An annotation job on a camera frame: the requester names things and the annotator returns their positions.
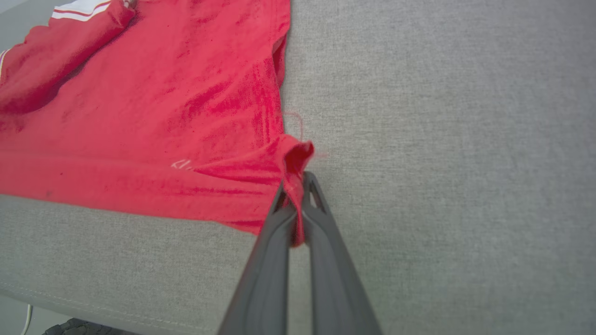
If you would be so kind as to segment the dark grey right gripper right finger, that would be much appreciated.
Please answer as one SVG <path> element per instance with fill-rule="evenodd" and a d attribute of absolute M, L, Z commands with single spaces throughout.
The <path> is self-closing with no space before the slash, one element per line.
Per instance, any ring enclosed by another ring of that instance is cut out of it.
<path fill-rule="evenodd" d="M 302 218 L 310 248 L 312 335 L 382 335 L 322 188 L 304 173 Z"/>

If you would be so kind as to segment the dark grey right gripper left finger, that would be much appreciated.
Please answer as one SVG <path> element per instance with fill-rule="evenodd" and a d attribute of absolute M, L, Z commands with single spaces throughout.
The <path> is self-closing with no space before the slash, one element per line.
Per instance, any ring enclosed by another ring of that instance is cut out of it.
<path fill-rule="evenodd" d="M 280 184 L 218 335 L 286 335 L 289 248 L 296 217 Z"/>

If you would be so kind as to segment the red garment with white trim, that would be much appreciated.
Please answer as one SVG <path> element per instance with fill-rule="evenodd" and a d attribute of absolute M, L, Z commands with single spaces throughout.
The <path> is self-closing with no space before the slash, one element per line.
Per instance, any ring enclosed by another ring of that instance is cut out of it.
<path fill-rule="evenodd" d="M 0 194 L 219 222 L 301 208 L 291 0 L 75 0 L 0 53 Z"/>

